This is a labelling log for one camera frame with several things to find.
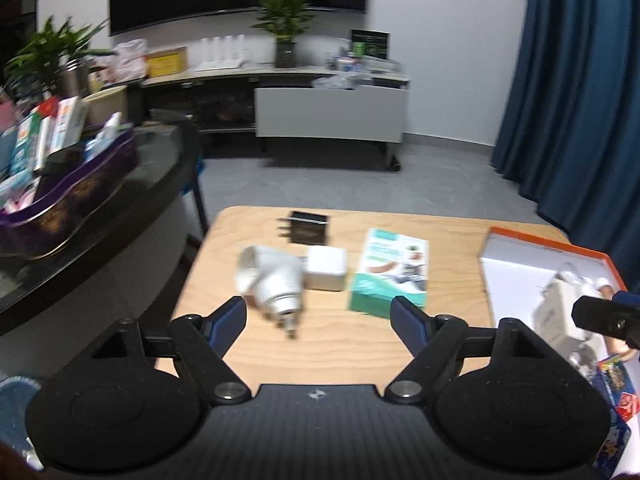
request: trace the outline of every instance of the white router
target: white router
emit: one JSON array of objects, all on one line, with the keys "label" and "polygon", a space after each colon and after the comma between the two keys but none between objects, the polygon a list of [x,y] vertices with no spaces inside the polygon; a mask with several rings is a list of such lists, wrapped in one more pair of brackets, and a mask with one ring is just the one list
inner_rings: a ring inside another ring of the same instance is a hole
[{"label": "white router", "polygon": [[222,70],[225,68],[238,68],[244,63],[244,34],[239,36],[225,36],[222,40],[219,36],[202,38],[202,62],[193,69],[194,72],[202,70]]}]

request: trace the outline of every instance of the grey floor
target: grey floor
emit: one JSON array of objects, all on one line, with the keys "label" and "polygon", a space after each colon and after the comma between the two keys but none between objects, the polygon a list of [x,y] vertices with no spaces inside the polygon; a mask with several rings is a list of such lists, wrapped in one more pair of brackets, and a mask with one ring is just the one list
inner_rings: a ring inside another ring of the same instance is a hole
[{"label": "grey floor", "polygon": [[[200,185],[209,214],[233,205],[385,211],[544,224],[535,203],[489,165],[490,149],[407,136],[402,171],[382,169],[373,143],[330,139],[270,139],[266,153],[254,136],[204,139]],[[186,196],[192,230],[193,200]]]}]

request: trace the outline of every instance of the cardboard box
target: cardboard box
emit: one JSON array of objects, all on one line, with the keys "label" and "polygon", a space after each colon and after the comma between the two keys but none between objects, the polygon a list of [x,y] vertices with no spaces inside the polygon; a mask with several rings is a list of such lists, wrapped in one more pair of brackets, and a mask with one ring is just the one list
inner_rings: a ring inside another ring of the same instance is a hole
[{"label": "cardboard box", "polygon": [[146,55],[146,72],[149,77],[179,74],[187,70],[187,48],[171,48]]},{"label": "cardboard box", "polygon": [[349,309],[388,319],[396,296],[424,306],[428,269],[426,240],[370,229],[351,285]]},{"label": "cardboard box", "polygon": [[[626,290],[616,266],[606,254],[501,227],[489,230],[479,260],[494,326],[503,317],[515,317],[534,330],[533,313],[544,299],[542,290],[565,262],[573,264],[581,275],[593,281],[605,278],[616,292]],[[597,355],[599,360],[609,357],[604,342],[601,348],[604,353]],[[624,367],[633,380],[640,378],[638,359],[625,362]],[[616,457],[618,449],[613,444],[614,437],[626,438],[628,444],[624,452],[621,450],[615,472],[640,472],[638,417],[631,418],[626,425],[630,436],[622,430],[610,433],[609,460]]]},{"label": "cardboard box", "polygon": [[45,117],[40,123],[40,132],[36,142],[36,150],[33,161],[33,170],[38,171],[44,167],[44,161],[49,154],[51,146],[51,136],[53,134],[53,126],[55,125],[55,117]]},{"label": "cardboard box", "polygon": [[598,362],[598,370],[591,384],[625,422],[640,412],[638,394],[619,356]]},{"label": "cardboard box", "polygon": [[58,115],[58,106],[60,98],[53,96],[38,105],[38,113],[43,117],[56,117]]},{"label": "cardboard box", "polygon": [[611,478],[615,473],[631,437],[631,430],[616,410],[611,409],[609,413],[611,415],[609,434],[591,464],[604,478]]},{"label": "cardboard box", "polygon": [[0,135],[0,182],[9,176],[11,161],[14,159],[15,140],[17,138],[17,124],[11,126],[7,131]]},{"label": "cardboard box", "polygon": [[40,131],[41,117],[33,112],[18,126],[18,137],[15,141],[9,176],[28,170],[34,154],[34,144]]},{"label": "cardboard box", "polygon": [[87,108],[79,97],[60,101],[49,153],[71,146],[80,140]]}]

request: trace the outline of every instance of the blue cloth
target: blue cloth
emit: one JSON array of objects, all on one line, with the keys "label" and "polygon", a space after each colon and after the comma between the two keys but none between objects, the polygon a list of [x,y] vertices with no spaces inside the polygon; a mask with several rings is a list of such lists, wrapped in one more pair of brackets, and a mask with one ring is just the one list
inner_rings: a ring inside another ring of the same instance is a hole
[{"label": "blue cloth", "polygon": [[640,292],[640,0],[529,0],[492,165]]},{"label": "blue cloth", "polygon": [[618,303],[620,305],[640,307],[640,296],[638,296],[638,294],[623,292],[622,290],[613,295],[612,301],[613,303]]}]

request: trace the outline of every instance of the yellow box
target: yellow box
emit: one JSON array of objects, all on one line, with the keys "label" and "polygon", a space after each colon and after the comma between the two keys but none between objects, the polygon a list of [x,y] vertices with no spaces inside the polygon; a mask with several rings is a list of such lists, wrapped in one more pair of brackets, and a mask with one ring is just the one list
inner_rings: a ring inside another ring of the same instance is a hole
[{"label": "yellow box", "polygon": [[178,74],[187,70],[187,48],[171,48],[146,55],[146,72],[149,77]]}]

